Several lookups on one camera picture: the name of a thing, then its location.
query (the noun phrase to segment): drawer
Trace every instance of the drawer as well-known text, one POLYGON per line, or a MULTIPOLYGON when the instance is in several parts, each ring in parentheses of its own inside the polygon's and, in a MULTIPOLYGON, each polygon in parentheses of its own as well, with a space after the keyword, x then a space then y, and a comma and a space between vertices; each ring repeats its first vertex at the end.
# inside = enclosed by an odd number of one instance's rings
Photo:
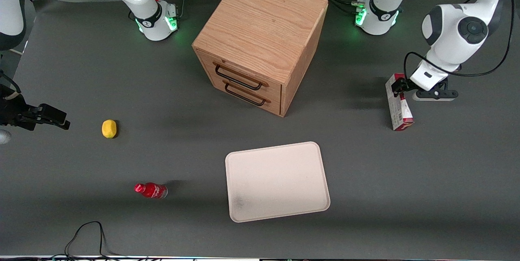
POLYGON ((258 95, 257 93, 254 93, 254 91, 244 89, 240 85, 236 85, 225 79, 214 80, 213 86, 221 91, 228 93, 229 95, 232 95, 238 99, 255 105, 261 109, 264 109, 276 115, 280 115, 279 97, 276 99, 265 98, 258 95))
POLYGON ((245 74, 225 60, 212 57, 201 51, 197 52, 213 84, 218 80, 227 80, 249 93, 254 93, 270 100, 280 100, 282 89, 280 84, 265 78, 257 78, 251 74, 245 74))

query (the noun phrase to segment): bottle cap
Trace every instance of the bottle cap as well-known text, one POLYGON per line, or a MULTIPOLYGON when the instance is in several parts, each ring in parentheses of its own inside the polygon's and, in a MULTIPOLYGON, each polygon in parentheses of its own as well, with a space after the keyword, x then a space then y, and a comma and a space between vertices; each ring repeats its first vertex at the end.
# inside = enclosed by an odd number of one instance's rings
POLYGON ((134 187, 134 191, 136 191, 137 193, 141 193, 144 190, 145 190, 145 185, 143 185, 143 184, 136 184, 134 187))

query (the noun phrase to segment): yellow lemon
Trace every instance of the yellow lemon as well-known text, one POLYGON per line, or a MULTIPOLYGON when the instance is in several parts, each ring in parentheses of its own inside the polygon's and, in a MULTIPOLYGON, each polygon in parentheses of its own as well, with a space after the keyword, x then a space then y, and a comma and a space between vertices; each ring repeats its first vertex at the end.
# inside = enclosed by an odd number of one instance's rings
POLYGON ((114 120, 106 120, 103 122, 103 126, 101 128, 101 132, 103 136, 106 138, 114 138, 117 133, 117 125, 114 120))

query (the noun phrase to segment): wooden cabinet top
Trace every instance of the wooden cabinet top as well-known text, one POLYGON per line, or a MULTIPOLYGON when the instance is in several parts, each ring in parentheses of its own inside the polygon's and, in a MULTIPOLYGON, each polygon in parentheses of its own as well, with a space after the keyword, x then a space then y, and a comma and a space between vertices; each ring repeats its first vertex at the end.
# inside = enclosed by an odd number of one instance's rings
POLYGON ((285 84, 327 0, 222 0, 193 46, 285 84))

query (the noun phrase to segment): wooden drawer cabinet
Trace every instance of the wooden drawer cabinet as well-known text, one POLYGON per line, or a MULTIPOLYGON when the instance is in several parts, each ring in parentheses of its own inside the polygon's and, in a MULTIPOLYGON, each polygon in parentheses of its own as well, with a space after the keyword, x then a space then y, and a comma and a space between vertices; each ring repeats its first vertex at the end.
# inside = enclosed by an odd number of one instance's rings
POLYGON ((326 11, 327 0, 222 0, 192 46, 215 88, 283 117, 326 11))

